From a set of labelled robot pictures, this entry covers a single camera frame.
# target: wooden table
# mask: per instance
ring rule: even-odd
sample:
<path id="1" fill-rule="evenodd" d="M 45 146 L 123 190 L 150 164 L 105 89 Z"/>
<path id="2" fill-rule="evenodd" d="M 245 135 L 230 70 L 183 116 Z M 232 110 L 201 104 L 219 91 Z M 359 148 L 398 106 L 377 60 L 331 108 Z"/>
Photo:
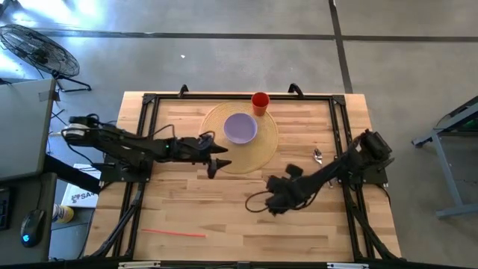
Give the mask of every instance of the wooden table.
<path id="1" fill-rule="evenodd" d="M 120 128 L 136 132 L 143 94 L 125 93 L 119 111 Z M 367 105 L 363 95 L 345 96 L 352 136 L 355 137 L 371 128 Z M 203 117 L 221 102 L 163 100 L 159 105 L 156 129 L 172 123 L 176 127 L 176 135 L 197 136 Z M 324 165 L 336 155 L 327 102 L 274 100 L 268 111 L 279 127 L 279 147 L 273 159 L 260 170 L 243 175 L 219 171 L 214 179 L 208 179 L 205 167 L 201 165 L 154 165 L 141 210 L 135 260 L 353 260 L 344 198 L 337 184 L 332 189 L 322 188 L 311 206 L 301 211 L 288 211 L 273 217 L 268 212 L 253 214 L 244 208 L 244 201 L 250 194 L 265 190 L 268 176 L 285 175 L 287 164 L 298 165 L 305 173 L 318 170 L 318 164 L 311 155 L 315 147 L 322 151 Z M 148 126 L 146 121 L 144 135 Z M 169 136 L 170 133 L 161 132 L 156 137 Z M 86 254 L 97 250 L 117 224 L 124 189 L 125 184 L 115 183 L 100 193 Z M 370 225 L 390 251 L 400 256 L 385 193 L 377 186 L 369 185 L 365 185 L 363 191 Z M 261 208 L 263 201 L 264 197 L 257 197 L 250 207 Z M 130 228 L 129 224 L 125 229 L 122 253 Z M 206 234 L 206 238 L 152 234 L 141 229 L 200 233 Z M 357 232 L 361 251 L 365 253 L 363 233 L 360 228 Z"/>

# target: gray metal stand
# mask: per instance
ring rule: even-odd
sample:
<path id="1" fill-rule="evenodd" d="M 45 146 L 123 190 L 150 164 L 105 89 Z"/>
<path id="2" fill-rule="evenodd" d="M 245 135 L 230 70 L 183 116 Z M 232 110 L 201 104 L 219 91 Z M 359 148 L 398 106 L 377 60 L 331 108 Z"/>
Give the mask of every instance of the gray metal stand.
<path id="1" fill-rule="evenodd" d="M 433 142 L 433 146 L 438 155 L 441 169 L 447 180 L 447 186 L 450 190 L 450 194 L 453 198 L 455 206 L 452 208 L 446 208 L 436 212 L 437 217 L 449 217 L 457 216 L 460 214 L 468 214 L 478 212 L 478 203 L 465 205 L 462 201 L 458 188 L 456 187 L 456 181 L 453 178 L 451 169 L 451 162 L 447 159 L 444 147 L 442 145 L 441 137 L 444 136 L 474 136 L 478 137 L 478 132 L 461 132 L 458 129 L 463 127 L 464 124 L 474 120 L 478 117 L 478 98 L 474 98 L 471 101 L 460 106 L 456 110 L 450 113 L 451 118 L 439 124 L 429 134 L 424 137 L 419 137 L 412 141 L 412 144 L 421 148 L 426 142 Z"/>

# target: gray floor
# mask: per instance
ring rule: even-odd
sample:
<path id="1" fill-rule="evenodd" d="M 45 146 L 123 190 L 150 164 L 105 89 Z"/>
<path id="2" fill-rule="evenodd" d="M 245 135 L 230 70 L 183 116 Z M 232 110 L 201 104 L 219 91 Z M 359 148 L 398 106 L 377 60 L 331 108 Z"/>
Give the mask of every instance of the gray floor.
<path id="1" fill-rule="evenodd" d="M 98 31 L 333 34 L 326 0 L 78 0 L 26 1 L 9 7 L 0 25 Z M 476 36 L 473 0 L 336 0 L 343 34 Z M 126 90 L 284 92 L 296 82 L 307 93 L 343 93 L 335 41 L 189 40 L 56 37 L 81 65 L 77 77 L 91 93 L 62 94 L 69 115 L 97 113 L 114 120 Z M 430 130 L 477 94 L 478 43 L 345 42 L 354 93 L 367 97 L 373 127 L 394 150 L 387 169 L 392 211 L 403 256 L 411 261 L 476 267 L 478 215 L 438 220 L 452 205 L 433 148 L 410 140 Z M 38 79 L 38 72 L 9 52 L 0 54 L 0 77 Z M 52 130 L 62 125 L 54 120 Z M 60 138 L 53 155 L 84 162 Z M 84 150 L 99 161 L 101 154 Z M 60 200 L 64 184 L 59 184 Z M 78 223 L 87 222 L 81 212 Z M 53 232 L 51 256 L 78 255 L 85 225 Z M 76 241 L 77 249 L 61 242 Z"/>

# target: red cup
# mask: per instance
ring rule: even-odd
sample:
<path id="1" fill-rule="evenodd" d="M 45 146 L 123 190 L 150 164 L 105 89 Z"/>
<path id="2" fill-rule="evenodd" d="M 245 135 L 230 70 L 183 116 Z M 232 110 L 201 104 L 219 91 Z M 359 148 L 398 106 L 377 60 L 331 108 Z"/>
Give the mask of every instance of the red cup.
<path id="1" fill-rule="evenodd" d="M 267 105 L 269 105 L 269 96 L 266 93 L 254 93 L 251 98 L 254 115 L 264 116 Z"/>

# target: woven placemat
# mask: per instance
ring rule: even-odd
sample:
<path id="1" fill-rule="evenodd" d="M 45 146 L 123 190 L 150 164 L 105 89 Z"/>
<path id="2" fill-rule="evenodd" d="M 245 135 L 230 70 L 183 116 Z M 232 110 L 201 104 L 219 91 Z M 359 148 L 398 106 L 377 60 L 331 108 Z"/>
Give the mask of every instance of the woven placemat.
<path id="1" fill-rule="evenodd" d="M 229 141 L 224 134 L 224 122 L 235 113 L 247 113 L 257 122 L 257 135 L 244 145 L 237 145 Z M 279 130 L 274 119 L 268 112 L 262 117 L 257 117 L 252 112 L 250 102 L 225 102 L 213 108 L 206 115 L 201 126 L 201 133 L 214 131 L 214 142 L 224 146 L 229 151 L 217 155 L 219 159 L 231 160 L 230 165 L 221 170 L 227 173 L 242 174 L 250 173 L 270 161 L 279 144 Z"/>

